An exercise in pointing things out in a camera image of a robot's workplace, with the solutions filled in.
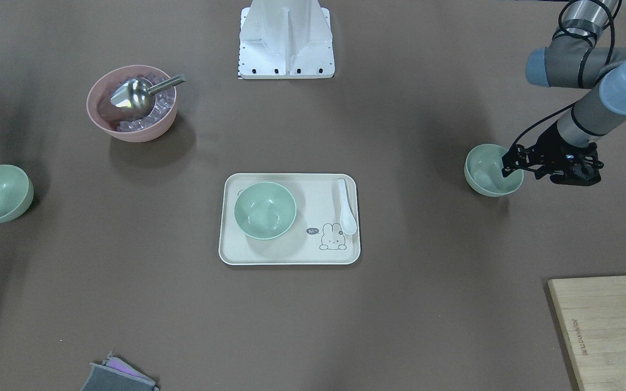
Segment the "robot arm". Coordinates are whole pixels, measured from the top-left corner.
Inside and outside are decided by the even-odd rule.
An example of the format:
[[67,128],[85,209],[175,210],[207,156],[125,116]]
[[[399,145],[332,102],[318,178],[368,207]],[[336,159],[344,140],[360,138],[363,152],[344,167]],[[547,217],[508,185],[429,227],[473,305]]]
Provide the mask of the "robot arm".
[[616,49],[619,1],[569,1],[549,47],[534,50],[525,70],[530,84],[578,87],[587,93],[527,148],[514,141],[502,156],[504,178],[523,170],[557,185],[601,181],[596,142],[626,121],[626,47]]

